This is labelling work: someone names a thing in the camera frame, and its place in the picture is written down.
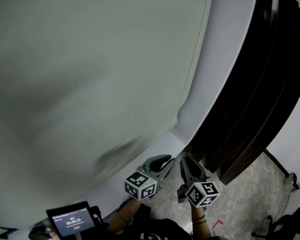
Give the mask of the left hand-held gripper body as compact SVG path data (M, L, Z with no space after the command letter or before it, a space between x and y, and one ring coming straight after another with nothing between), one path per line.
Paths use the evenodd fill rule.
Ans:
M125 179L124 189L132 198L142 201L157 193L157 188L162 179L161 173L147 171L144 167L139 166Z

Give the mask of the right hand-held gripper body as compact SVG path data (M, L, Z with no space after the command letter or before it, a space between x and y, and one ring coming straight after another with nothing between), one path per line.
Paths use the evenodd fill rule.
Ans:
M178 203L188 201L195 208L210 206L220 196L220 192L215 182L207 179L207 177L190 177L177 190Z

